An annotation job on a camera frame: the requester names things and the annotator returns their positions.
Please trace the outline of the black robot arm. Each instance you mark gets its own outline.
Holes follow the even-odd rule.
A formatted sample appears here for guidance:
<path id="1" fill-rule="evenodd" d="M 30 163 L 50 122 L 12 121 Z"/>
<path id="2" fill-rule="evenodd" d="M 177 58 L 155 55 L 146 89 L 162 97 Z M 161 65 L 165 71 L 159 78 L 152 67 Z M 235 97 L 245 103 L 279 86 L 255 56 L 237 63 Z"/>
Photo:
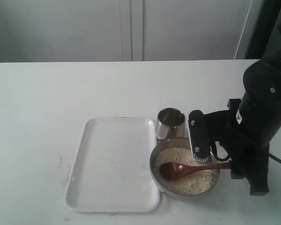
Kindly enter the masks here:
<path id="1" fill-rule="evenodd" d="M 216 169 L 229 169 L 232 179 L 247 179 L 251 195 L 266 195 L 269 146 L 281 128 L 281 49 L 264 54 L 274 28 L 281 35 L 277 18 L 281 0 L 264 0 L 257 11 L 251 34 L 241 40 L 244 56 L 257 58 L 244 72 L 244 95 L 228 101 L 227 110 L 188 116 L 192 157 L 208 162 L 216 157 L 216 145 L 227 152 Z"/>

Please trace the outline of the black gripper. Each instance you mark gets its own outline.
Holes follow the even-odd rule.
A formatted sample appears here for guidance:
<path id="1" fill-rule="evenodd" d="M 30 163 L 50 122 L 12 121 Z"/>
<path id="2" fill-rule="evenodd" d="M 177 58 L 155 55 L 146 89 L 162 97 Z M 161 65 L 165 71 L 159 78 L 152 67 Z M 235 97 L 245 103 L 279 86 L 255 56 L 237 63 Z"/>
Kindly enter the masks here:
<path id="1" fill-rule="evenodd" d="M 233 170 L 246 177 L 250 184 L 250 195 L 266 195 L 268 187 L 269 144 L 258 145 L 240 129 L 236 114 L 241 99 L 228 100 L 228 110 L 204 115 L 209 140 L 219 142 L 233 163 Z"/>

